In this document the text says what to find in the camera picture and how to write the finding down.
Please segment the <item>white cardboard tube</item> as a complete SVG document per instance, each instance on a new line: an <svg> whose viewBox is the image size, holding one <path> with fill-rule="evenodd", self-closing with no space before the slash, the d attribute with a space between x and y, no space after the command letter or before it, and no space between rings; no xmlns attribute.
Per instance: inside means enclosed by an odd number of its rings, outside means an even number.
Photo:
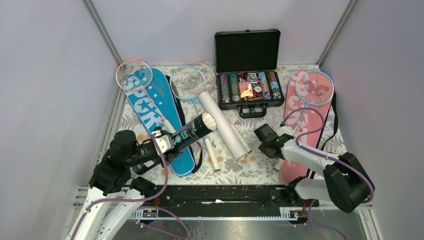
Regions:
<svg viewBox="0 0 424 240"><path fill-rule="evenodd" d="M203 109L211 114L217 124L217 132L224 141L234 160L240 162L251 152L247 143L232 123L224 116L211 94L207 91L198 96Z"/></svg>

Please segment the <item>blue racket cover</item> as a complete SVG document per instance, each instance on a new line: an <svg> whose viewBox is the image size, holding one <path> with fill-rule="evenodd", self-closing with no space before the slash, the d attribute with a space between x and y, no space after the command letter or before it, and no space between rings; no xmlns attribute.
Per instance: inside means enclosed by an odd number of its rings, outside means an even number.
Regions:
<svg viewBox="0 0 424 240"><path fill-rule="evenodd" d="M162 113L175 130L179 130L186 124L181 102L174 97L166 75L157 68L151 70L152 80L149 85L145 90L126 92L127 100L129 100L129 104L148 135L151 135L157 126L169 131L157 110Z"/></svg>

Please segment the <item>black shuttlecock tube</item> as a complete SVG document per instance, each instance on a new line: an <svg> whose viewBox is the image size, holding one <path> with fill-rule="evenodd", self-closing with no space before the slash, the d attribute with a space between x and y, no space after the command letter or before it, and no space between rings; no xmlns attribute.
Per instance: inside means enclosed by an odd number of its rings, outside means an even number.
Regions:
<svg viewBox="0 0 424 240"><path fill-rule="evenodd" d="M183 144L183 150L180 152L180 156L181 156L183 155L184 149L188 148L190 145L206 137L208 134L212 132L213 131L208 129L208 127L205 125L204 121L202 120L202 117L197 116L195 119L191 120L185 126L181 127L179 130L172 133L172 135L176 135L174 136L175 143ZM150 171L156 166L162 167L160 163L154 164L153 161L149 161L149 162L134 166L133 171L138 175L142 175L147 173L148 171Z"/></svg>

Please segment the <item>blue badminton racket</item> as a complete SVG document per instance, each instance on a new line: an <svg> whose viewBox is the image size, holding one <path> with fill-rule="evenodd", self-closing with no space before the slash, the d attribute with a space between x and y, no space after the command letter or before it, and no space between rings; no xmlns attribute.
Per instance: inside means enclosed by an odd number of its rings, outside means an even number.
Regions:
<svg viewBox="0 0 424 240"><path fill-rule="evenodd" d="M177 67L170 75L170 86L176 98L192 102L196 114L201 116L209 130L215 131L217 129L214 117L207 112L199 113L196 104L198 96L206 90L206 78L198 67L193 65Z"/></svg>

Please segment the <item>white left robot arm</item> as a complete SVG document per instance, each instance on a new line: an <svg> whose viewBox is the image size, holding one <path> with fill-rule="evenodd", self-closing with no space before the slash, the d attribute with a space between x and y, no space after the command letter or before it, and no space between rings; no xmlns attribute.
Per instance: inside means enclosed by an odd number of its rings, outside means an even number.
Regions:
<svg viewBox="0 0 424 240"><path fill-rule="evenodd" d="M149 161L166 169L188 146L179 132L169 133L161 128L142 143L138 143L131 130L117 132L103 159L93 170L84 205L67 239L102 240L113 237L138 207L152 204L168 185L166 180L155 193L152 182L138 177L131 181L125 196L118 198L118 193L131 179L130 169Z"/></svg>

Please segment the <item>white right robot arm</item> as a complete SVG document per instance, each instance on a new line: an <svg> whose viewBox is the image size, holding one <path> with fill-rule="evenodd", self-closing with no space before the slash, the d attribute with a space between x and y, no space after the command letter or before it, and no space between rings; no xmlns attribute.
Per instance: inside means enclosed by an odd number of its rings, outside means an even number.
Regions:
<svg viewBox="0 0 424 240"><path fill-rule="evenodd" d="M287 186L287 201L293 206L305 200L332 202L345 213L353 212L374 195L375 187L352 153L338 155L301 144L285 127L274 131L267 123L254 130L258 150L271 159L296 162L321 176L297 177Z"/></svg>

